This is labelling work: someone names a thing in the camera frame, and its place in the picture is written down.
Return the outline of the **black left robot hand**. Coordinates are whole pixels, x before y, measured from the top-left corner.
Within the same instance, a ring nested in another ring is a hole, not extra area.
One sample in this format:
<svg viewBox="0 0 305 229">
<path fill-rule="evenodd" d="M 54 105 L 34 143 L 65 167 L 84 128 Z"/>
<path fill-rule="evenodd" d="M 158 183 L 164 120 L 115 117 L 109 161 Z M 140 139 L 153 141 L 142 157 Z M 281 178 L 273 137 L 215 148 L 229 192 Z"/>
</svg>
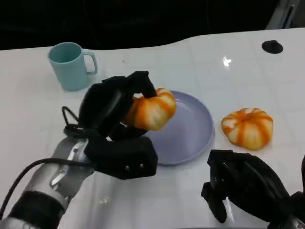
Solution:
<svg viewBox="0 0 305 229">
<path fill-rule="evenodd" d="M 148 71 L 113 76 L 93 84 L 80 105 L 79 125 L 94 129 L 112 141 L 143 136 L 147 130 L 123 124 L 127 113 L 131 111 L 134 94 L 142 94 L 145 98 L 156 96 Z"/>
</svg>

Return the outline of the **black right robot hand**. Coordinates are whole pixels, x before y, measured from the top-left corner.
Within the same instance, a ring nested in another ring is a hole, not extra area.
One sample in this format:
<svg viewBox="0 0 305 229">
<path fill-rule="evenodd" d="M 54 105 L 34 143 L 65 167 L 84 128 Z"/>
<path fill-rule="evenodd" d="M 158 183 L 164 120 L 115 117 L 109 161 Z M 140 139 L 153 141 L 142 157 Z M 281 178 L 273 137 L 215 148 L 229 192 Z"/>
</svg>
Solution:
<svg viewBox="0 0 305 229">
<path fill-rule="evenodd" d="M 226 198 L 266 222 L 276 222 L 284 215 L 280 202 L 289 194 L 278 175 L 260 158 L 249 153 L 212 149 L 207 164 L 210 181 L 204 183 L 201 196 L 218 222 L 226 221 Z"/>
</svg>

